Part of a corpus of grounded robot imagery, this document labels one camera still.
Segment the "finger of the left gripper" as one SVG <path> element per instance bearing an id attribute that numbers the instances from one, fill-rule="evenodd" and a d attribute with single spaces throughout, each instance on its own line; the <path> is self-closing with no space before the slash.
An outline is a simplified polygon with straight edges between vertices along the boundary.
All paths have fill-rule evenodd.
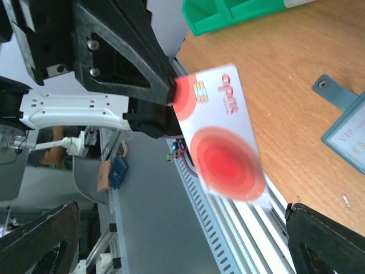
<path id="1" fill-rule="evenodd" d="M 149 137 L 176 138 L 182 135 L 179 122 L 172 106 L 129 98 L 128 111 L 123 114 L 134 132 L 142 132 Z"/>

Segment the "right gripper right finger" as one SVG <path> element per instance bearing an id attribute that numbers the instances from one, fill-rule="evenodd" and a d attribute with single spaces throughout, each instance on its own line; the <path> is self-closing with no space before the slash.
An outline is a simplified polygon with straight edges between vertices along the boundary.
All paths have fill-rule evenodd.
<path id="1" fill-rule="evenodd" d="M 296 273 L 364 273 L 364 236 L 302 203 L 285 219 Z"/>

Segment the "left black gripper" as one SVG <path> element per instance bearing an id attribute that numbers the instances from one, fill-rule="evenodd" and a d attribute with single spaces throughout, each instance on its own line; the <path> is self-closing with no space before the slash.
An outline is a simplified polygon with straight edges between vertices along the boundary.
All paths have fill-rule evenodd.
<path id="1" fill-rule="evenodd" d="M 165 106 L 176 73 L 144 1 L 1 1 L 26 71 L 46 79 L 74 72 L 88 91 Z"/>

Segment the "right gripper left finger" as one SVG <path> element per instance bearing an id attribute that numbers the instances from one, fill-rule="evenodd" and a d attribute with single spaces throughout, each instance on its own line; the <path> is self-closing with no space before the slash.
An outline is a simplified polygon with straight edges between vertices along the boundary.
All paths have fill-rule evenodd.
<path id="1" fill-rule="evenodd" d="M 1 238 L 1 273 L 69 273 L 80 234 L 77 202 L 64 203 Z"/>

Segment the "white VIP card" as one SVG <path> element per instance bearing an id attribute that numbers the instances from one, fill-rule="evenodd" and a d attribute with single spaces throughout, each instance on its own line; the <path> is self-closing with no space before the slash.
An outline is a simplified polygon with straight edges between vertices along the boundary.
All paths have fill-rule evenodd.
<path id="1" fill-rule="evenodd" d="M 358 99 L 341 118 L 329 142 L 364 172 L 364 98 Z"/>

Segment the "teal leather card holder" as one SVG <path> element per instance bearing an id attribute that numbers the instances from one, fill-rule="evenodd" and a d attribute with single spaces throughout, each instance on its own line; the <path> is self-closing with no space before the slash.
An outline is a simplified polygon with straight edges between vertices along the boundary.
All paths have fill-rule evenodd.
<path id="1" fill-rule="evenodd" d="M 343 111 L 321 137 L 321 141 L 360 173 L 364 173 L 364 93 L 342 87 L 326 74 L 312 90 Z"/>

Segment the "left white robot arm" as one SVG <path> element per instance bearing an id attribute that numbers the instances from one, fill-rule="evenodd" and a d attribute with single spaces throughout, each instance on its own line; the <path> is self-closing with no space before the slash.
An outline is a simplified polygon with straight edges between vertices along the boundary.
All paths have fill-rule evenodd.
<path id="1" fill-rule="evenodd" d="M 181 134 L 181 1 L 1 2 L 1 200 L 18 197 L 40 129 Z"/>

